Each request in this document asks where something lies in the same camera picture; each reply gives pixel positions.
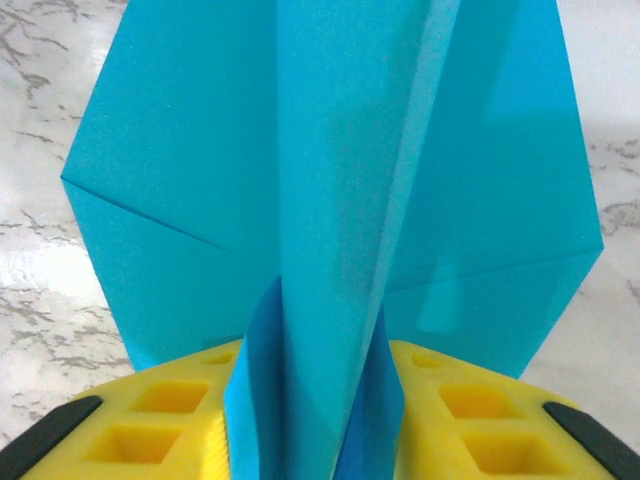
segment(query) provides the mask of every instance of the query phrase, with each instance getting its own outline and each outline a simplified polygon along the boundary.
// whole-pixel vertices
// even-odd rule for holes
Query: square hole
[[[134,412],[192,413],[207,393],[209,384],[176,380],[150,386],[131,407]]]
[[[233,353],[219,353],[204,361],[205,365],[226,365],[233,360]]]
[[[179,428],[114,425],[89,450],[86,460],[110,463],[162,463]]]
[[[444,385],[440,397],[455,418],[514,418],[513,404],[499,388],[490,385]]]
[[[416,367],[420,368],[437,368],[440,366],[440,362],[423,353],[412,355],[411,361]]]
[[[546,442],[530,434],[467,435],[464,443],[478,468],[490,475],[562,475]]]

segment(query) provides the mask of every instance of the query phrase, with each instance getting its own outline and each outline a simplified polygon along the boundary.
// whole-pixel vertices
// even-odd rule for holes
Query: black rubber pad
[[[0,451],[0,478],[18,480],[102,405],[84,397],[54,408]]]
[[[591,415],[557,402],[544,409],[616,480],[640,480],[640,456]]]

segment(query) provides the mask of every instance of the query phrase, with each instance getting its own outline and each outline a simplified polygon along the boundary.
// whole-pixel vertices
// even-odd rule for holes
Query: white marble countertop
[[[0,448],[131,367],[59,174],[126,0],[0,0]],[[525,374],[640,451],[640,2],[559,0],[605,252]]]

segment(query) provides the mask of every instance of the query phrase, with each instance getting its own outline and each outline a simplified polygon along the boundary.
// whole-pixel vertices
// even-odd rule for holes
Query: blue origami model
[[[387,338],[518,376],[602,249],[553,0],[131,0],[63,180],[137,369],[244,336],[235,478],[391,478]]]

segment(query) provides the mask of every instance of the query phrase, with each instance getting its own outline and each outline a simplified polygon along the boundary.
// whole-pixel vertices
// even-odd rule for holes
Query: yellow plastic base
[[[24,480],[230,479],[223,392],[240,345],[84,392],[104,404]],[[566,400],[412,344],[391,347],[406,397],[396,480],[613,478],[542,409]]]

